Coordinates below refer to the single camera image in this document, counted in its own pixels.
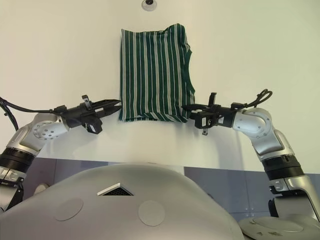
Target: black cable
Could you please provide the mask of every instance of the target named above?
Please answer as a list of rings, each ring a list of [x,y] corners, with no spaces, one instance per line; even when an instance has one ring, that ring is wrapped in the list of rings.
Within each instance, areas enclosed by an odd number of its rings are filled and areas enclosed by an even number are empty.
[[[272,96],[272,91],[269,91],[268,89],[264,89],[262,92],[260,92],[256,99],[253,102],[250,102],[249,104],[245,103],[244,108],[250,108],[254,107],[256,108],[257,105],[263,103],[264,101],[268,100]]]
[[[13,115],[13,113],[10,111],[10,109],[8,108],[11,107],[15,110],[21,111],[21,112],[25,112],[25,113],[39,113],[39,114],[55,114],[60,116],[60,114],[58,112],[55,112],[52,109],[49,110],[31,110],[28,108],[24,108],[18,105],[15,105],[11,102],[8,102],[7,100],[3,99],[2,97],[0,97],[0,107],[3,109],[3,111],[5,112],[5,116],[8,116],[10,121],[12,122],[14,129],[17,131],[19,129],[17,120],[15,118],[15,116]]]
[[[259,104],[265,102],[266,100],[268,100],[271,96],[272,96],[273,92],[269,91],[268,89],[264,89],[262,90],[259,94],[256,95],[256,99],[250,103],[244,103],[241,107],[227,113],[224,115],[221,115],[218,119],[222,119],[230,114],[233,114],[235,112],[238,112],[239,110],[242,109],[246,109],[246,108],[250,108],[250,107],[254,107],[256,108]]]

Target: white surface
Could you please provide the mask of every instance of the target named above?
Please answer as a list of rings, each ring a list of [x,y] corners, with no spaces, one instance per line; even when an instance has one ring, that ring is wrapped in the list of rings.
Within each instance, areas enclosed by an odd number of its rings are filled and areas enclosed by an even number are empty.
[[[27,108],[74,107],[118,99],[121,28],[153,31],[180,23],[193,54],[196,102],[250,102],[262,89],[274,95],[261,107],[284,132],[305,172],[320,173],[320,1],[0,0],[0,96]],[[20,126],[33,114],[16,113]],[[186,124],[103,119],[98,136],[83,128],[47,145],[40,157],[153,162],[262,171],[249,140],[227,128],[203,136]],[[0,117],[0,146],[14,129]]]

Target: fabric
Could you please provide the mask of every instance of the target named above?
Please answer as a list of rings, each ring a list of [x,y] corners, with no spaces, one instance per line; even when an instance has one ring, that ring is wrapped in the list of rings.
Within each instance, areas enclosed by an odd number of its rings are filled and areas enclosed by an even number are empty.
[[[120,97],[122,121],[188,121],[181,108],[195,103],[189,76],[190,46],[185,28],[122,30]]]

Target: black clamp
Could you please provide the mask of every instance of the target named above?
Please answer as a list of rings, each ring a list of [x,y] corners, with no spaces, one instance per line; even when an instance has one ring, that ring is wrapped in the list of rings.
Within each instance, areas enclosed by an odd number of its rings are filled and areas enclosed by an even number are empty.
[[[211,93],[208,105],[190,104],[182,106],[187,111],[197,111],[191,112],[190,119],[194,120],[194,126],[197,129],[203,129],[203,135],[208,135],[208,129],[213,126],[232,128],[237,110],[244,106],[241,103],[234,102],[230,108],[222,107],[215,104],[216,95],[216,92]]]
[[[65,105],[58,106],[54,112],[58,113],[70,128],[82,125],[89,133],[99,134],[102,131],[100,118],[109,116],[121,109],[120,100],[102,100],[91,102],[87,95],[82,96],[83,103],[67,109]]]

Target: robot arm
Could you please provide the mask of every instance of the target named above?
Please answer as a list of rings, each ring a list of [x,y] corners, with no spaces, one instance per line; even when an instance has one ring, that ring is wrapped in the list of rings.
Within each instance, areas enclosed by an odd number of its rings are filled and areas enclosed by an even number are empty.
[[[285,201],[287,206],[303,208],[301,197],[306,196],[306,204],[311,206],[309,209],[305,207],[306,212],[320,222],[320,200],[310,178],[304,174],[286,137],[274,128],[269,112],[256,108],[271,94],[264,90],[258,94],[256,101],[250,104],[233,103],[228,108],[215,104],[216,94],[212,93],[208,105],[192,104],[184,108],[190,111],[202,110],[191,113],[190,118],[195,120],[197,128],[203,129],[204,135],[208,134],[208,128],[223,126],[248,136],[269,178],[271,192],[282,195],[276,197],[275,202],[283,205]],[[290,213],[292,212],[285,212],[283,209],[277,211],[279,215]]]
[[[34,158],[48,142],[82,125],[89,133],[102,131],[100,118],[118,111],[119,100],[91,102],[87,95],[84,103],[67,109],[55,108],[53,113],[38,113],[32,122],[19,128],[0,155],[0,211],[6,211],[23,197],[22,182]]]

